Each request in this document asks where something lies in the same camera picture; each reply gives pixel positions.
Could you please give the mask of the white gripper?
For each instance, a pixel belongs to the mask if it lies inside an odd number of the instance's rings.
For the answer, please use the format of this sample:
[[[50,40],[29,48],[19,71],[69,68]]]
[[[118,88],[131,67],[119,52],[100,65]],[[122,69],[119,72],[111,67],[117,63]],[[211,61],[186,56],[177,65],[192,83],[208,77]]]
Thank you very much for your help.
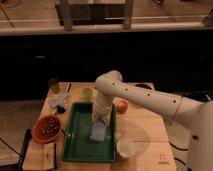
[[[113,98],[109,95],[105,95],[101,92],[97,93],[96,99],[92,105],[92,121],[93,125],[97,123],[98,117],[101,117],[106,126],[110,125],[110,115],[112,112]]]

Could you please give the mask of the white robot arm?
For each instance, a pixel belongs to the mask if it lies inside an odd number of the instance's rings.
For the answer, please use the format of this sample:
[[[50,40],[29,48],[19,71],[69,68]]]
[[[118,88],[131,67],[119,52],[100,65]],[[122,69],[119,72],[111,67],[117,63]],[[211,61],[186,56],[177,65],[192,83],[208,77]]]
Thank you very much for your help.
[[[116,70],[97,77],[95,88],[95,114],[110,115],[113,99],[119,97],[162,117],[172,118],[191,133],[185,171],[213,171],[213,100],[200,102],[180,95],[140,88],[124,83],[121,73]]]

